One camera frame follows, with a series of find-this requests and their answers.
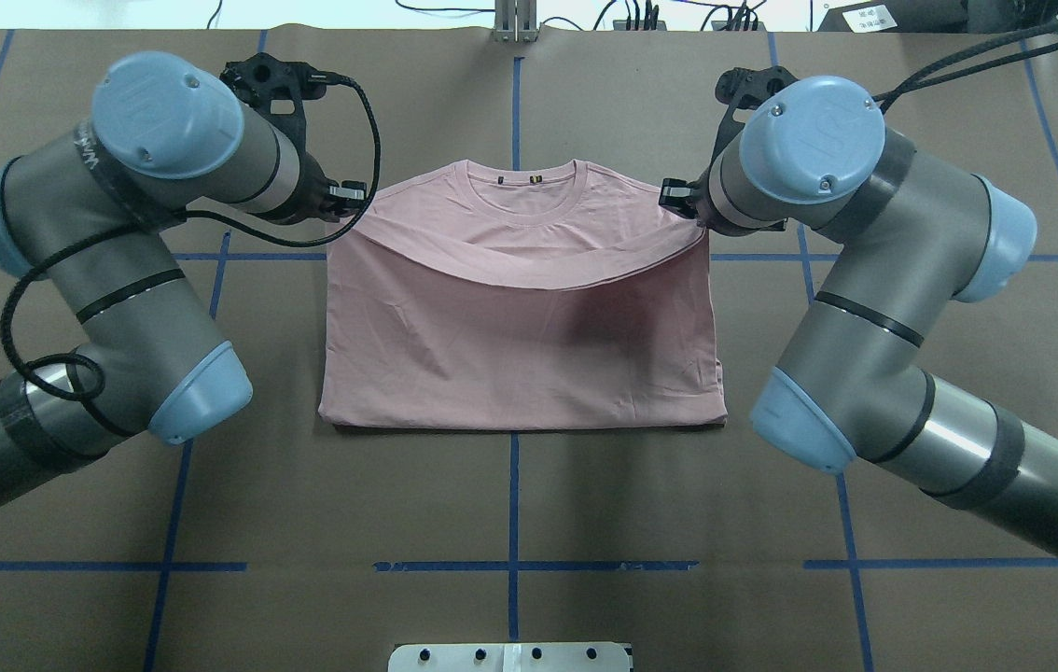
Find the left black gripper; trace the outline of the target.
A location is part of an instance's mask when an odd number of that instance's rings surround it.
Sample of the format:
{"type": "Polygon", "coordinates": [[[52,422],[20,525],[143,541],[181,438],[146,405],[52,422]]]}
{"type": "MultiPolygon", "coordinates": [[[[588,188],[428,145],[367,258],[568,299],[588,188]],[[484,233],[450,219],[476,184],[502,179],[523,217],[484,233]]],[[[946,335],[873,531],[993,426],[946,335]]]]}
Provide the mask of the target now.
{"type": "Polygon", "coordinates": [[[258,217],[277,225],[296,225],[307,218],[338,224],[333,212],[362,212],[369,204],[369,186],[363,180],[327,179],[316,158],[279,158],[271,183],[258,196],[258,217]]]}

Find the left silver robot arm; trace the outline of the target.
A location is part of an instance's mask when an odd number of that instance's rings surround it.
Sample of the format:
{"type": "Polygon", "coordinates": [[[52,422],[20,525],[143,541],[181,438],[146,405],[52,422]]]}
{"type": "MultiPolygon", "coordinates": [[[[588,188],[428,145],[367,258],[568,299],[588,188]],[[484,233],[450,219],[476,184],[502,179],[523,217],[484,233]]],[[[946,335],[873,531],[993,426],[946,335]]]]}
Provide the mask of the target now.
{"type": "Polygon", "coordinates": [[[0,507],[149,433],[191,440],[247,407],[244,365],[161,233],[209,218],[205,197],[287,226],[338,229],[369,208],[377,179],[333,180],[307,152],[303,104],[358,81],[266,52],[219,76],[171,52],[111,63],[90,117],[0,169],[0,507]]]}

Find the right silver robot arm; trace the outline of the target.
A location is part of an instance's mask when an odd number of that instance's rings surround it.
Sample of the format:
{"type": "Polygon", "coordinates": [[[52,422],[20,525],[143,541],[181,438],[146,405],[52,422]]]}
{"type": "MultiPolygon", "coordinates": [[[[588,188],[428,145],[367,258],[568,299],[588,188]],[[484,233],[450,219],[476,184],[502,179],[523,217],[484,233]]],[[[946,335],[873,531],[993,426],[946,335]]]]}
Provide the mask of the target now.
{"type": "Polygon", "coordinates": [[[798,462],[867,460],[1058,557],[1058,439],[916,363],[948,302],[989,299],[1028,261],[1032,210],[923,152],[844,77],[732,68],[714,94],[711,161],[667,178],[661,207],[735,237],[795,220],[841,248],[752,428],[798,462]]]}

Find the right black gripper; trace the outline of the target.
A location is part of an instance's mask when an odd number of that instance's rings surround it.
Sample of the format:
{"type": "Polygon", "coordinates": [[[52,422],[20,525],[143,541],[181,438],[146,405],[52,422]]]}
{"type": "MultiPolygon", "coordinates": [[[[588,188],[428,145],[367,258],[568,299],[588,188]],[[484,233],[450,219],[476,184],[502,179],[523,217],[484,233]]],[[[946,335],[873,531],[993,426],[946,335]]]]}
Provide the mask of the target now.
{"type": "Polygon", "coordinates": [[[665,177],[661,182],[658,204],[665,210],[695,210],[696,221],[719,234],[785,232],[787,228],[785,218],[765,221],[747,216],[730,199],[720,177],[714,175],[712,167],[708,167],[695,182],[665,177]]]}

